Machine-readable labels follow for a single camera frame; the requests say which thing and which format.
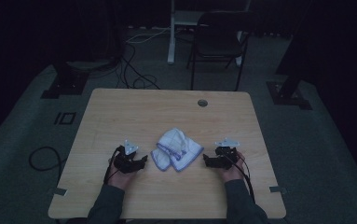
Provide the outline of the black stand with square base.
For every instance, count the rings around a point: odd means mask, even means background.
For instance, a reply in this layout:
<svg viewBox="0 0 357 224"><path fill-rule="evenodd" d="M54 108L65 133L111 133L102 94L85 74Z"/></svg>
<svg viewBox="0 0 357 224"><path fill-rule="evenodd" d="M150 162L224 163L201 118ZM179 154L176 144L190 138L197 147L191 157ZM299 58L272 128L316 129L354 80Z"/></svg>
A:
<svg viewBox="0 0 357 224"><path fill-rule="evenodd" d="M55 62L52 66L56 76L49 89L42 93L42 99L58 99L61 95L82 94L89 73L76 71L66 62Z"/></svg>
<svg viewBox="0 0 357 224"><path fill-rule="evenodd" d="M287 78L283 82L267 82L268 91L275 105L296 105L302 110L312 109L298 88L304 78L305 57L306 51L301 38L294 36L276 71L278 75L286 75Z"/></svg>

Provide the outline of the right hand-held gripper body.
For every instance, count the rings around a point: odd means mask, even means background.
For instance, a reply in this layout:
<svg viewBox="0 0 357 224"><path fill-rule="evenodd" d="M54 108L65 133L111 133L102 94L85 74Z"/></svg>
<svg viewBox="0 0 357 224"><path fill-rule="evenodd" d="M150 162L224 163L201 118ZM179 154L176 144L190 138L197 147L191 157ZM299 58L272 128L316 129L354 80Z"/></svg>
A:
<svg viewBox="0 0 357 224"><path fill-rule="evenodd" d="M238 141L225 138L222 141L216 142L215 154L217 155L217 167L230 169L233 164L238 161L237 147L240 145Z"/></svg>

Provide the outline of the grey round stand base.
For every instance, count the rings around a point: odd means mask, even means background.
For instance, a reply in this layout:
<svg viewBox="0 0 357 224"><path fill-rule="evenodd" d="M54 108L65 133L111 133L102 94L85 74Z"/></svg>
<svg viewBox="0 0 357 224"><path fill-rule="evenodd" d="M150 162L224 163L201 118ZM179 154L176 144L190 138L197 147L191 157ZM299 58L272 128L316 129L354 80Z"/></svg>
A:
<svg viewBox="0 0 357 224"><path fill-rule="evenodd" d="M110 69L110 64L108 61L97 61L97 62L68 62L67 63L73 70L82 73L94 73L103 72Z"/></svg>

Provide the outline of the black folding chair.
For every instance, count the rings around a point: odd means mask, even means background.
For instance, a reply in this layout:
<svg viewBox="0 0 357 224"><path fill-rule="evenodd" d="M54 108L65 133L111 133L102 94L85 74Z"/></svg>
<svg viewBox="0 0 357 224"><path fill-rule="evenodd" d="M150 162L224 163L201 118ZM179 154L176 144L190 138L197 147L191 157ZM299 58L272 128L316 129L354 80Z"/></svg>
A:
<svg viewBox="0 0 357 224"><path fill-rule="evenodd" d="M258 22L258 15L252 11L211 11L202 14L195 26L186 63L186 67L191 68L190 88L194 88L196 63L227 62L226 67L229 67L240 58L236 91L242 77L249 38Z"/></svg>

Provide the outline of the person's left hand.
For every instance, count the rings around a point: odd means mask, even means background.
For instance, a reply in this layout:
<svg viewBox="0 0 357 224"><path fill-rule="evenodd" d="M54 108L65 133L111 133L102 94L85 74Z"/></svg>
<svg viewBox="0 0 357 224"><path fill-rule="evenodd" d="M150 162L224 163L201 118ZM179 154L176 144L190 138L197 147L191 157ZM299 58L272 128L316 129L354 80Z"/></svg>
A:
<svg viewBox="0 0 357 224"><path fill-rule="evenodd" d="M135 173L121 173L114 164L109 167L109 174L107 175L107 184L122 190L126 190L130 182L136 176Z"/></svg>

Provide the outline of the person's right hand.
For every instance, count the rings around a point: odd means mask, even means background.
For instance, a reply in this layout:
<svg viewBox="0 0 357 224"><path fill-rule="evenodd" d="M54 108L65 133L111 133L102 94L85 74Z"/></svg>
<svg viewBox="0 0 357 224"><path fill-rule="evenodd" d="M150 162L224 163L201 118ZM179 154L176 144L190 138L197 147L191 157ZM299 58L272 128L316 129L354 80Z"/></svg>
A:
<svg viewBox="0 0 357 224"><path fill-rule="evenodd" d="M244 157L243 155L238 151L238 161L236 162L235 165L233 165L230 169L219 169L217 173L220 175L222 178L223 182L229 182L232 180L243 180L244 175L242 174L243 172L243 163L244 163Z"/></svg>

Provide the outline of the white cloth with purple edge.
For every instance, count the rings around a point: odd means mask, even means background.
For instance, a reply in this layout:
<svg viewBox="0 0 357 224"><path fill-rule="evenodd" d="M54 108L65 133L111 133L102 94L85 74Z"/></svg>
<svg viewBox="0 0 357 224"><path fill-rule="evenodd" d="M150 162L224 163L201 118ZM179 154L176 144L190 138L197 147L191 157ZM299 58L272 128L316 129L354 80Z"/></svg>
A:
<svg viewBox="0 0 357 224"><path fill-rule="evenodd" d="M159 138L157 148L151 152L151 157L162 172L170 167L176 172L182 172L203 149L204 147L186 136L181 130L173 128Z"/></svg>

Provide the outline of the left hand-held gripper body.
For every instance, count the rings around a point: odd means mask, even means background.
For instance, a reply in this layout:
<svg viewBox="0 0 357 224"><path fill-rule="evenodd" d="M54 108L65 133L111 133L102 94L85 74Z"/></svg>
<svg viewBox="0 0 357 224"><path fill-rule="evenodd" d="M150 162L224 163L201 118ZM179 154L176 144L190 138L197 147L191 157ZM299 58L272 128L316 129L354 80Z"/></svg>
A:
<svg viewBox="0 0 357 224"><path fill-rule="evenodd" d="M126 140L122 146L116 148L114 165L121 173L133 173L130 168L133 164L138 164L134 160L138 148L137 145L129 140Z"/></svg>

